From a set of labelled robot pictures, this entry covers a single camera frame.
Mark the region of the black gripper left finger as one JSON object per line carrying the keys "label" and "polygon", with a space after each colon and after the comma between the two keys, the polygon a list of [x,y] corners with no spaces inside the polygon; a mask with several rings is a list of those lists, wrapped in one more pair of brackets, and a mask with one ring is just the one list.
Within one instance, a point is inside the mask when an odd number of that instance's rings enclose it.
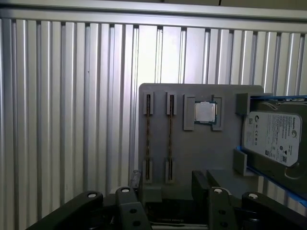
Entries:
{"label": "black gripper left finger", "polygon": [[138,194],[142,174],[134,170],[129,186],[107,196],[86,191],[60,206],[31,230],[150,230],[152,228]]}

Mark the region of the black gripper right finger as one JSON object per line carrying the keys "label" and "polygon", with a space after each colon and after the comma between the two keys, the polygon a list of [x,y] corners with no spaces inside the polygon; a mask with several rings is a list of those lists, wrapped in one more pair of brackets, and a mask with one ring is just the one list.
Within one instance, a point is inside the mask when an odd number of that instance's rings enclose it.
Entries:
{"label": "black gripper right finger", "polygon": [[225,188],[212,187],[200,171],[192,171],[191,193],[210,230],[305,230],[307,218],[258,192],[240,199]]}

